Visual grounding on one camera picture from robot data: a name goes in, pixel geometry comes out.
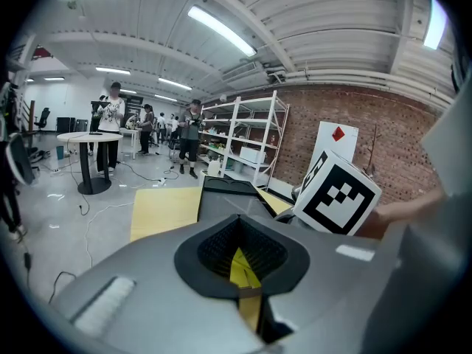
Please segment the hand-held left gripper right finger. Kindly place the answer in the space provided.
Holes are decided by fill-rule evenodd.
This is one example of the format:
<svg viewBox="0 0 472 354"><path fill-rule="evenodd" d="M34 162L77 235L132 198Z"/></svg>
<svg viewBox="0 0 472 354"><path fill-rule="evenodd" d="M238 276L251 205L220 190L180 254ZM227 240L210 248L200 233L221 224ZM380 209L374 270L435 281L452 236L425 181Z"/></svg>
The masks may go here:
<svg viewBox="0 0 472 354"><path fill-rule="evenodd" d="M400 346L389 284L401 230L382 241L324 234L259 217L246 232L270 238L276 268L265 273L257 346L244 354L391 354Z"/></svg>

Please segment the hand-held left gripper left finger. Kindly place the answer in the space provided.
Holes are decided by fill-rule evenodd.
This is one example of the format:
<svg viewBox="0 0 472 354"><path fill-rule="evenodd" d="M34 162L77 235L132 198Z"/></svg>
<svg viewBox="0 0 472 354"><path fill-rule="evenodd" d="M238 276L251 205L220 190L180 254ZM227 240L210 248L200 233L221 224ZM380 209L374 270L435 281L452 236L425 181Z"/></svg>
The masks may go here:
<svg viewBox="0 0 472 354"><path fill-rule="evenodd" d="M263 341L229 299L200 295L174 256L220 219L147 236L70 282L52 301L85 354L253 354Z"/></svg>

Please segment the black tray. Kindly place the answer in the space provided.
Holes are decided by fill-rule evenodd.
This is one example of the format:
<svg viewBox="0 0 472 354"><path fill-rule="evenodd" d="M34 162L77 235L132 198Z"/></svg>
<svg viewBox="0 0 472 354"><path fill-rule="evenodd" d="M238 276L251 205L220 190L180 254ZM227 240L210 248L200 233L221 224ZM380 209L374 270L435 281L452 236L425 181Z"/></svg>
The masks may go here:
<svg viewBox="0 0 472 354"><path fill-rule="evenodd" d="M249 181L204 176L197 221L233 214L275 218L291 207Z"/></svg>

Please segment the white sign red diamond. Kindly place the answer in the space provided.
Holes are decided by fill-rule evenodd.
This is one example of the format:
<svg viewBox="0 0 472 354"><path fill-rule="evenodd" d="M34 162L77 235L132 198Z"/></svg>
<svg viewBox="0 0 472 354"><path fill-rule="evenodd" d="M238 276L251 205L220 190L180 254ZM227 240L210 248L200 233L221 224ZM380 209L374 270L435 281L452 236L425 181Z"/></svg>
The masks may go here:
<svg viewBox="0 0 472 354"><path fill-rule="evenodd" d="M311 170L322 151L329 149L352 162L357 145L359 129L335 122L321 121L316 135L315 146L308 169Z"/></svg>

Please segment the yellow table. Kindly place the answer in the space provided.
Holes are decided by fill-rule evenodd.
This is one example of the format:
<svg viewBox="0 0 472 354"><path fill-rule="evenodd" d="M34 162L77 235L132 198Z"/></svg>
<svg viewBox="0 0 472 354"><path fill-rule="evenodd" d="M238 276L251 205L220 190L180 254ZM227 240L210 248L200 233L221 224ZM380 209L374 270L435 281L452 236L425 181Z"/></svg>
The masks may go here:
<svg viewBox="0 0 472 354"><path fill-rule="evenodd" d="M133 203L130 242L198 221L201 187L139 190Z"/></svg>

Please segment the white box on shelf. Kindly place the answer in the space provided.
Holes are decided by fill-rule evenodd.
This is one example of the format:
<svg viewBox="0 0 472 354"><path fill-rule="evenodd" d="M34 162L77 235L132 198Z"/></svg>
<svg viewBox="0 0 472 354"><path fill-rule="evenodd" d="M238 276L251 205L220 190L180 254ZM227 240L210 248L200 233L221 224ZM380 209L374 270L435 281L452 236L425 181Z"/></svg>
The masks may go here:
<svg viewBox="0 0 472 354"><path fill-rule="evenodd" d="M260 163L263 165L266 160L266 152L251 147L242 147L240 149L239 158L242 162L247 164L256 165Z"/></svg>

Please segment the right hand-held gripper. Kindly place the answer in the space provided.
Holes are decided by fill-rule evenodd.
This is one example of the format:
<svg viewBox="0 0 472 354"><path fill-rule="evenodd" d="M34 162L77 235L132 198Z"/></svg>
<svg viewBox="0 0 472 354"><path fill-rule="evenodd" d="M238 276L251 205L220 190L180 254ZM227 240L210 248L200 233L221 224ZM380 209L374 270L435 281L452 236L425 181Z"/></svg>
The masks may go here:
<svg viewBox="0 0 472 354"><path fill-rule="evenodd" d="M329 149L321 152L294 192L294 206L277 221L346 236L358 234L381 197L381 188L364 171Z"/></svg>

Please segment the wooden coat stand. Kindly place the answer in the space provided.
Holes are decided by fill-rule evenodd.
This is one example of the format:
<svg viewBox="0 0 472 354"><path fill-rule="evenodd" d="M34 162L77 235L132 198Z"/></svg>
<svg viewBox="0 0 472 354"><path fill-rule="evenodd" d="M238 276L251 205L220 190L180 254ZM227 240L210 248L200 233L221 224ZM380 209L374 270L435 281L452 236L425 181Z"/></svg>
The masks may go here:
<svg viewBox="0 0 472 354"><path fill-rule="evenodd" d="M376 150L377 141L381 138L382 134L379 131L378 123L375 123L374 134L372 137L371 146L368 148L369 151L369 161L366 167L363 168L364 173L371 179L375 174L375 164L374 164L374 155Z"/></svg>

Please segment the round white pedestal table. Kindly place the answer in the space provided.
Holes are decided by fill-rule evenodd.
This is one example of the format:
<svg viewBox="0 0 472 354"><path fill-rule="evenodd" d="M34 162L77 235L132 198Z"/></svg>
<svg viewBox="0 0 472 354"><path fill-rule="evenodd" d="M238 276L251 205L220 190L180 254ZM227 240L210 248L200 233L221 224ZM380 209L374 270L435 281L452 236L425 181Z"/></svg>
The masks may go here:
<svg viewBox="0 0 472 354"><path fill-rule="evenodd" d="M77 190L82 195L96 195L105 192L111 186L108 169L108 143L118 142L122 139L121 134L116 133L89 133L89 132L72 132L62 133L57 135L60 142L65 142L66 147L70 143L79 144L80 166L83 180L77 186ZM90 175L89 161L88 161L88 143L103 143L103 172L102 177L92 178Z"/></svg>

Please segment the grey chair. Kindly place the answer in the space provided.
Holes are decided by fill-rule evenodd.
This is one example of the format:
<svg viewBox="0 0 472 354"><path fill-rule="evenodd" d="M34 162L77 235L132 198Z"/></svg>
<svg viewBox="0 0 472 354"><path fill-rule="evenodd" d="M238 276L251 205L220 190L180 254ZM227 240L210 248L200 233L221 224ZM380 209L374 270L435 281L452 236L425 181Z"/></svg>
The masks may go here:
<svg viewBox="0 0 472 354"><path fill-rule="evenodd" d="M20 184L30 186L35 180L30 158L19 133L12 133L5 149L10 170Z"/></svg>

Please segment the ceiling air vent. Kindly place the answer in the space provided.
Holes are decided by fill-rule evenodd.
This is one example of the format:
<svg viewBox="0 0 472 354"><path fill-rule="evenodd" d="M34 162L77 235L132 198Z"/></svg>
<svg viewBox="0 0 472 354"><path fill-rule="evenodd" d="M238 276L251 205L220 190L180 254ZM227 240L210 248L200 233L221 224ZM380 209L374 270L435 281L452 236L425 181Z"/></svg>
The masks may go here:
<svg viewBox="0 0 472 354"><path fill-rule="evenodd" d="M259 61L252 61L233 67L221 75L221 79L225 83L236 83L242 79L253 79L253 81L261 81L264 83L267 80L267 73L263 65Z"/></svg>

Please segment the person's right forearm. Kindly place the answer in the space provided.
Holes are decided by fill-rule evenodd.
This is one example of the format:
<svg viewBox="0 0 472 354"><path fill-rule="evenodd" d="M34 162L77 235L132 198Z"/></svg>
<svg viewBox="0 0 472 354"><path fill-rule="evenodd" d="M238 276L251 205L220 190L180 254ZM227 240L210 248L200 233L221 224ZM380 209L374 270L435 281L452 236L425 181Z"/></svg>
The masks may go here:
<svg viewBox="0 0 472 354"><path fill-rule="evenodd" d="M388 227L399 221L415 221L430 215L444 200L446 193L436 187L426 194L410 200L394 202L374 208L355 236L380 240Z"/></svg>

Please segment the small white table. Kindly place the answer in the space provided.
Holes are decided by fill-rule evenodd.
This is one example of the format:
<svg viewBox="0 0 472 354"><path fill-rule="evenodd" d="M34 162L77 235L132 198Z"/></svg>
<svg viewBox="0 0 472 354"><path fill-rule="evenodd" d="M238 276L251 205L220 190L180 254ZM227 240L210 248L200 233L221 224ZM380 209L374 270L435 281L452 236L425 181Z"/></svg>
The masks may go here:
<svg viewBox="0 0 472 354"><path fill-rule="evenodd" d="M140 143L140 134L141 134L141 128L135 128L135 129L127 129L127 128L120 128L119 132L123 136L129 136L131 138L131 158L134 160L136 158L138 149L139 149L139 143Z"/></svg>

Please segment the long ceiling light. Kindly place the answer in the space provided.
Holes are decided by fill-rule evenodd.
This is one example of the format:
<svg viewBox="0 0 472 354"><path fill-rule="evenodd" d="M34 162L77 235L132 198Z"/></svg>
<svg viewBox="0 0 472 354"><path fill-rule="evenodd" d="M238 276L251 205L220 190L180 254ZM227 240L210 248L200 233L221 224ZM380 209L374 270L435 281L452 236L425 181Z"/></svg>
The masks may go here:
<svg viewBox="0 0 472 354"><path fill-rule="evenodd" d="M176 88L180 88L180 89L183 89L183 90L186 90L186 91L192 91L192 88L189 87L189 86L186 86L186 85L181 84L181 83L177 83L177 82L172 81L172 80L165 79L163 77L159 77L158 81L160 83L165 83L165 84L168 84L168 85L171 85L171 86L174 86Z"/></svg>
<svg viewBox="0 0 472 354"><path fill-rule="evenodd" d="M257 54L257 51L250 44L244 41L236 32L201 8L193 6L190 8L187 15L219 34L221 37L235 46L246 57L250 58Z"/></svg>
<svg viewBox="0 0 472 354"><path fill-rule="evenodd" d="M131 71L125 70L125 69L114 69L114 68L101 67L101 66L96 66L95 69L98 72L105 72L105 73L111 73L111 74L122 74L122 75L127 75L127 76L131 75Z"/></svg>
<svg viewBox="0 0 472 354"><path fill-rule="evenodd" d="M431 0L428 28L423 45L429 49L437 49L445 32L448 16L438 0Z"/></svg>

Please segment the black office chair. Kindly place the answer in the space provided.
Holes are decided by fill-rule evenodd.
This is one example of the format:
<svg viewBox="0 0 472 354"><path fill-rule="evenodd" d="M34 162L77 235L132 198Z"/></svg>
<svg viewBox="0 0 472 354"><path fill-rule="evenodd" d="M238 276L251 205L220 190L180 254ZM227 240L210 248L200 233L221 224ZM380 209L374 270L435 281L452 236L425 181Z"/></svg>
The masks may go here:
<svg viewBox="0 0 472 354"><path fill-rule="evenodd" d="M37 131L39 133L42 133L44 128L46 127L49 115L50 115L49 108L44 108L41 112L41 116L39 117L39 119L37 119L37 117L35 117L35 121L34 121L33 125L37 128Z"/></svg>

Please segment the white metal shelf rack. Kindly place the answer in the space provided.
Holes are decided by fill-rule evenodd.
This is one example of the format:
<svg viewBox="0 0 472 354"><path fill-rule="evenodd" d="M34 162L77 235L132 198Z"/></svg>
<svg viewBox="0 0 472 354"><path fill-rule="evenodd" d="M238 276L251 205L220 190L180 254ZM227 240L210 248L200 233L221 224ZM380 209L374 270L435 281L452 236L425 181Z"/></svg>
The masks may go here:
<svg viewBox="0 0 472 354"><path fill-rule="evenodd" d="M292 186L275 178L289 109L277 91L262 97L238 96L232 102L205 104L198 158L205 164L218 160L221 176L250 181L279 198L290 198ZM242 147L265 151L264 164L242 162Z"/></svg>

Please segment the white ceiling pipes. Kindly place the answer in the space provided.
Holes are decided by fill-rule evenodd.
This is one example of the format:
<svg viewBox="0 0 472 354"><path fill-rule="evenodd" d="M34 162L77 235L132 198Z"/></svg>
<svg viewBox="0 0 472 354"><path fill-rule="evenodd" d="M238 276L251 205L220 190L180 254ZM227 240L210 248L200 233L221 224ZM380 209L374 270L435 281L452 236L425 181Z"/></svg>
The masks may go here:
<svg viewBox="0 0 472 354"><path fill-rule="evenodd" d="M446 109L455 98L442 93L437 87L382 72L354 69L304 69L287 72L274 70L268 73L280 84L287 85L342 85L359 86L398 94L430 107Z"/></svg>

